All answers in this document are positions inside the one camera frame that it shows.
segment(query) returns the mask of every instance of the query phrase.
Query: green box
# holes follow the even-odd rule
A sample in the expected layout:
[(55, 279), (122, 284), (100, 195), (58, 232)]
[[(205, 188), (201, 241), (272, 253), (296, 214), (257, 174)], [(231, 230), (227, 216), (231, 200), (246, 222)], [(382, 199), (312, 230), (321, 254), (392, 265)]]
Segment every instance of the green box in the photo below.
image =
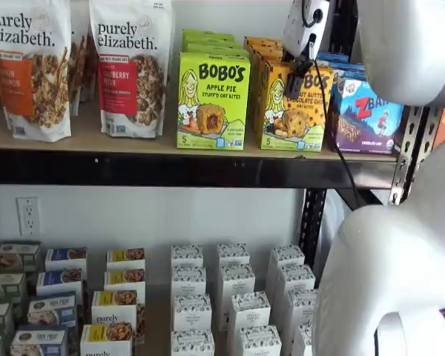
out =
[(250, 72), (245, 57), (180, 54), (178, 148), (244, 148)]
[(241, 48), (217, 47), (210, 44), (200, 44), (189, 42), (186, 45), (188, 52), (222, 54), (225, 56), (246, 57), (249, 58), (249, 52)]

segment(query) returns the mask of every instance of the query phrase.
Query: bobo's box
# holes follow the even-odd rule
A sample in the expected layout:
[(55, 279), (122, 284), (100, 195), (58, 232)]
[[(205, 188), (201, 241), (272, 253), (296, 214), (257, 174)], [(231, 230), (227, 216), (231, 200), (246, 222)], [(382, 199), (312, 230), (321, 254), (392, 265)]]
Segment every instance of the bobo's box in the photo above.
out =
[[(325, 133), (323, 97), (317, 71), (311, 67), (303, 79), (300, 95), (292, 100), (285, 96), (291, 65), (266, 62), (260, 79), (260, 111), (257, 138), (266, 150), (320, 152)], [(320, 66), (326, 104), (332, 94), (334, 72)]]
[(345, 77), (334, 91), (332, 130), (341, 151), (391, 154), (403, 106), (381, 99), (368, 82)]
[(178, 148), (244, 148), (250, 69), (243, 57), (180, 54)]

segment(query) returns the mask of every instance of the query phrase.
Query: bobo's apple pie box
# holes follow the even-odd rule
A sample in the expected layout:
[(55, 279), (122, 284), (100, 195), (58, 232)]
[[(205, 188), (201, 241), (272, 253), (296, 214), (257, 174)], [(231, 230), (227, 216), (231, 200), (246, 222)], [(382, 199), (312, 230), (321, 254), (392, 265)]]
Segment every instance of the bobo's apple pie box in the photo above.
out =
[[(290, 72), (289, 63), (269, 61), (264, 64), (257, 99), (260, 112), (255, 118), (260, 148), (320, 152), (326, 117), (317, 71), (311, 67), (295, 100), (285, 96)], [(320, 74), (328, 110), (334, 72), (330, 67), (320, 66)]]
[(178, 148), (244, 149), (250, 72), (247, 58), (180, 54)]

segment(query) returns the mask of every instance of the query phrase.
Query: purely elizabeth box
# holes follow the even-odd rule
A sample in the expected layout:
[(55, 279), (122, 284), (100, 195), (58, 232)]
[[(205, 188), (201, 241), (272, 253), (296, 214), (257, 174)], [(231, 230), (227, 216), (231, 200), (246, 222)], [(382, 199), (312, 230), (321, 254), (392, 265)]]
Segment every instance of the purely elizabeth box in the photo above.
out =
[(171, 356), (214, 356), (211, 330), (171, 332)]
[(221, 268), (216, 298), (216, 319), (219, 330), (226, 330), (229, 321), (231, 297), (254, 291), (255, 275), (249, 264)]
[(228, 324), (228, 353), (234, 355), (234, 339), (241, 328), (267, 326), (270, 304), (264, 291), (236, 294), (231, 297)]
[(175, 332), (211, 329), (209, 295), (186, 295), (174, 298), (173, 328)]

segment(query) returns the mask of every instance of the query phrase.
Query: purely elizabeth granola bag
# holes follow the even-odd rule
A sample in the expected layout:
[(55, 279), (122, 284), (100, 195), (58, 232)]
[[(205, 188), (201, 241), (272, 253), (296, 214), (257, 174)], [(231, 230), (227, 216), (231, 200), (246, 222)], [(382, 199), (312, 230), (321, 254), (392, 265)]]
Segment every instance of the purely elizabeth granola bag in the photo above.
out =
[(0, 0), (0, 96), (19, 139), (71, 135), (69, 0)]
[(90, 0), (102, 132), (162, 134), (172, 18), (171, 0)]

